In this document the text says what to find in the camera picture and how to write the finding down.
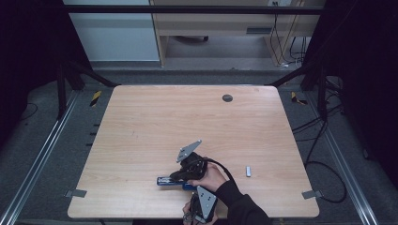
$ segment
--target wall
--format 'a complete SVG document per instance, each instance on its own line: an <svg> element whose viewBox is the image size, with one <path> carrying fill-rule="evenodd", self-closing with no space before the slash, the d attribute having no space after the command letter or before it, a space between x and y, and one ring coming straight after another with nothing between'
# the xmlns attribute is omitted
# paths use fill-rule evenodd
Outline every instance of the wall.
<svg viewBox="0 0 398 225"><path fill-rule="evenodd" d="M149 5L147 0L64 0L65 5ZM70 13L88 59L159 61L150 14Z"/></svg>

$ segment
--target black sleeve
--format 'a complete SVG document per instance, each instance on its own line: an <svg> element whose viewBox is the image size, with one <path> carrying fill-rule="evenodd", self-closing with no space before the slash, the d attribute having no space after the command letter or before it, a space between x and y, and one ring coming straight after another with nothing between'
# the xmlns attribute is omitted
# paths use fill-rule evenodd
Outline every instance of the black sleeve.
<svg viewBox="0 0 398 225"><path fill-rule="evenodd" d="M269 225L271 221L249 195L240 193L232 181L222 184L216 196L228 207L228 221L231 225Z"/></svg>

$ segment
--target tape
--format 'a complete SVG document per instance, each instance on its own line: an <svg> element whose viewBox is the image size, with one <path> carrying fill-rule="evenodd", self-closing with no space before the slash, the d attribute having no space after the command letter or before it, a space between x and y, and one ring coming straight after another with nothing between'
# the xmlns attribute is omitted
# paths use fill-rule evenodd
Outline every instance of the tape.
<svg viewBox="0 0 398 225"><path fill-rule="evenodd" d="M72 197L84 198L86 193L87 193L86 190L74 189L74 190L67 190L64 196L67 198L72 198Z"/></svg>
<svg viewBox="0 0 398 225"><path fill-rule="evenodd" d="M292 92L292 102L296 102L296 103L301 104L301 105L307 105L308 104L308 102L306 100L298 100L298 98L296 97L296 93L295 92Z"/></svg>
<svg viewBox="0 0 398 225"><path fill-rule="evenodd" d="M323 194L321 191L319 190L309 190L309 191L305 191L302 192L302 197L304 199L311 199L311 198L320 198L323 197Z"/></svg>
<svg viewBox="0 0 398 225"><path fill-rule="evenodd" d="M94 94L93 99L92 99L91 102L90 102L90 106L91 106L91 107L95 107L95 106L96 106L97 101L98 101L99 98L100 98L100 93L101 93L101 91L97 91L97 92Z"/></svg>

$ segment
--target table top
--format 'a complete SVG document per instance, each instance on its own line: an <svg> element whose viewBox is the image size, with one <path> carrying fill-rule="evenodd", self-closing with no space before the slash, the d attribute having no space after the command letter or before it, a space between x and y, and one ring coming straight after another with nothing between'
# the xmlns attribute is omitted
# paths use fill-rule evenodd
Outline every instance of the table top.
<svg viewBox="0 0 398 225"><path fill-rule="evenodd" d="M224 165L270 217L318 215L316 200L302 197L312 188L275 87L121 85L77 186L87 193L72 198L69 216L182 218L191 191L159 187L156 180L179 170L179 149L199 139L195 153ZM216 210L226 218L221 201Z"/></svg>

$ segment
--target black cable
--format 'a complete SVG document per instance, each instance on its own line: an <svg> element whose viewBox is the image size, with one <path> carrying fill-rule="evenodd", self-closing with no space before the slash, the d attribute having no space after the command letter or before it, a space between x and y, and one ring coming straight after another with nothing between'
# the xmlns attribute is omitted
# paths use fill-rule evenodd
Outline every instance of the black cable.
<svg viewBox="0 0 398 225"><path fill-rule="evenodd" d="M273 32L275 31L275 34L276 34L276 38L277 38L277 40L278 40L278 44L279 44L279 48L280 48L280 52L281 52L282 59L283 59L287 64L294 63L294 62L291 62L291 61L286 60L286 59L284 58L284 56L283 56L283 48L282 48L281 40L279 39L278 30L277 30L277 28L276 28L276 22L277 22L277 20L278 20L278 14L275 14L274 26L273 26L273 29L272 29L272 32L271 32L271 37L270 37L271 49L272 49L272 51L273 51L274 54L275 54L276 61L277 61L278 64L280 65L281 63L279 62L279 59L278 59L278 57L276 56L276 52L275 52L275 50L274 50L274 48L273 48L273 46L272 46L272 34L273 34Z"/></svg>
<svg viewBox="0 0 398 225"><path fill-rule="evenodd" d="M307 169L307 166L308 166L309 164L318 164L318 165L324 166L324 167L326 167L327 169L329 169L332 173L334 173L334 174L339 178L340 182L341 182L342 185L343 185L343 189L344 189L343 197L340 198L339 200L328 199L328 198L326 198L325 196L322 196L322 197L320 197L320 198L323 199L323 200L325 200L326 202L329 202L329 203L342 203L342 202L346 199L346 197L347 197L347 187L346 187L346 185L345 185L345 182L344 182L343 178L342 178L336 171L334 171L330 166L328 166L328 165L325 164L325 163L318 162L318 161L308 161L307 164L304 166L305 169Z"/></svg>
<svg viewBox="0 0 398 225"><path fill-rule="evenodd" d="M28 116L26 116L25 118L22 118L20 121L32 117L32 115L34 115L38 111L38 105L37 104L35 104L35 103L27 103L27 104L35 106L35 110L32 113L30 113Z"/></svg>
<svg viewBox="0 0 398 225"><path fill-rule="evenodd" d="M325 201L327 201L327 202L329 202L329 203L342 203L342 202L345 200L346 195L347 195L347 189L346 189L346 185L345 185L345 182L344 182L343 178L342 178L337 172L335 172L330 166L326 165L325 163L318 162L318 161L310 161L310 156L311 156L311 154L313 153L314 148L315 148L315 145L316 145L316 143L318 142L320 136L325 132L325 130L326 130L326 128L327 128L327 123L328 123L328 122L325 121L325 122L323 123L321 129L319 130L319 132L318 132L318 134L317 134L317 136L316 136L316 138L315 138L315 140L314 140L313 146L311 147L310 152L308 153L308 156L307 156L307 158L306 158L305 161L304 161L304 168L307 169L307 166L308 166L309 164L319 164L319 165L322 165L322 166L326 167L326 168L329 169L332 173L334 173L334 174L340 179L341 183L343 184L343 189L344 189L343 197L340 198L339 200L331 200L331 199L328 199L328 198L322 196L321 199L323 199L323 200L325 200Z"/></svg>
<svg viewBox="0 0 398 225"><path fill-rule="evenodd" d="M335 111L336 109L339 109L341 106L342 106L342 104L339 104L339 105L337 105L337 106L335 106L335 107L333 107L333 108L330 108L330 109L328 110L328 114L329 114L329 113L332 113L332 112ZM300 132L302 132L302 131L304 131L304 130L306 130L306 129L308 129L308 128L311 128L311 127L315 126L317 123L319 123L320 121L322 121L322 120L321 120L321 116L318 116L318 117L316 117L315 119L313 119L313 120L311 120L311 121L309 121L309 122L307 122L307 123L305 123L305 124L303 124L303 125L301 125L301 126L299 126L299 127L293 128L293 129L292 129L293 134L298 134L298 133L300 133Z"/></svg>
<svg viewBox="0 0 398 225"><path fill-rule="evenodd" d="M235 179L232 176L232 174L220 162L218 162L218 161L216 161L214 159L208 158L208 157L205 157L205 160L208 161L208 162L212 162L212 163L215 163L215 164L219 165L223 169L225 174L228 176L229 180L231 180L237 186L237 183L235 182Z"/></svg>

